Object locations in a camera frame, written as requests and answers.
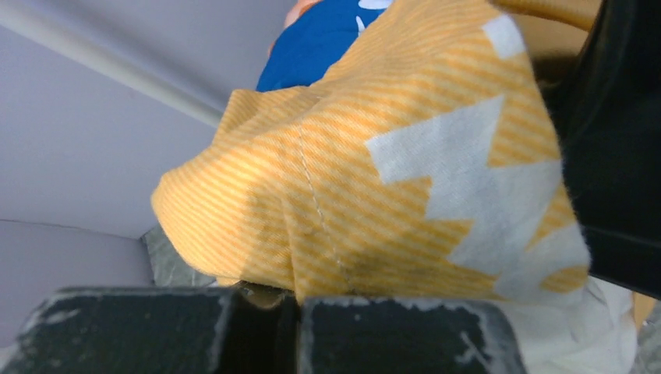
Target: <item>fabric seam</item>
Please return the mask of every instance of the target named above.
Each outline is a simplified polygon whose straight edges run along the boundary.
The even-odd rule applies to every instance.
[[[345,280],[345,283],[349,289],[349,291],[352,294],[355,294],[355,288],[352,286],[352,282],[349,280],[349,275],[347,270],[345,269],[345,265],[342,263],[340,260],[340,256],[338,254],[337,248],[335,248],[335,244],[333,243],[332,238],[330,237],[331,234],[328,232],[328,228],[326,227],[326,220],[323,216],[323,212],[321,211],[321,205],[319,204],[319,200],[316,197],[316,193],[314,192],[314,187],[312,184],[312,175],[309,173],[307,162],[306,162],[306,156],[303,152],[303,123],[299,123],[299,153],[301,155],[301,165],[303,167],[304,172],[306,173],[306,179],[308,182],[308,186],[310,189],[310,192],[312,193],[312,199],[315,204],[316,212],[319,214],[319,218],[321,219],[321,228],[323,230],[323,233],[326,234],[327,240],[330,243],[331,248],[333,249],[333,255],[335,257],[335,262],[338,264],[340,267],[340,272],[342,277]]]

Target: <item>black object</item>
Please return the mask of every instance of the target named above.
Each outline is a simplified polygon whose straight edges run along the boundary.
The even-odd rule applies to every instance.
[[[0,372],[293,374],[298,361],[301,374],[525,374],[485,303],[317,298],[299,316],[290,292],[250,284],[69,289],[29,318]]]
[[[525,374],[514,333],[484,302],[314,298],[303,306],[302,374]]]
[[[575,70],[545,92],[592,275],[661,298],[661,2],[604,0]]]
[[[3,374],[294,372],[296,304],[239,288],[69,289],[28,319]]]

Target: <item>blue fabric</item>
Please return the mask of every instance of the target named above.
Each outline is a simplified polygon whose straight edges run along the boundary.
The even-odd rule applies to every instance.
[[[361,8],[359,0],[315,4],[276,40],[256,89],[266,92],[315,83],[358,38],[359,23],[368,27],[385,10]]]

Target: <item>gray surface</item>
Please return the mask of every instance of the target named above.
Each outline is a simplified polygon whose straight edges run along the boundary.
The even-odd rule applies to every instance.
[[[59,288],[152,284],[138,240],[0,221],[0,348]]]
[[[661,303],[638,335],[638,357],[631,374],[661,374]]]
[[[160,225],[149,230],[140,240],[149,252],[154,283],[157,286],[206,287],[215,281],[184,262]]]

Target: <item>white cloth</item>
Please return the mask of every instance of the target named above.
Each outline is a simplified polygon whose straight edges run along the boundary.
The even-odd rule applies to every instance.
[[[631,291],[590,277],[568,308],[497,303],[517,335],[528,374],[627,374],[638,348]]]

